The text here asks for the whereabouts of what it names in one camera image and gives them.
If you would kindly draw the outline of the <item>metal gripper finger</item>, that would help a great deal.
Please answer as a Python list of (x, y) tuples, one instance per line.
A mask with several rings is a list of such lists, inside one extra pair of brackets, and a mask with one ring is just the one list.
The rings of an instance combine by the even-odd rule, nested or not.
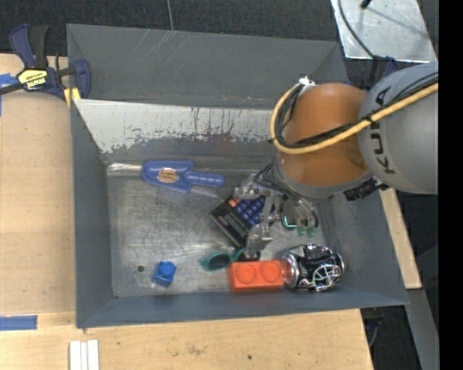
[(262, 250), (272, 241), (268, 224), (256, 224), (248, 232), (245, 245), (247, 259), (256, 259)]
[(256, 200), (262, 195), (261, 190), (261, 186), (253, 179), (247, 179), (234, 189), (232, 198), (237, 202), (243, 200)]

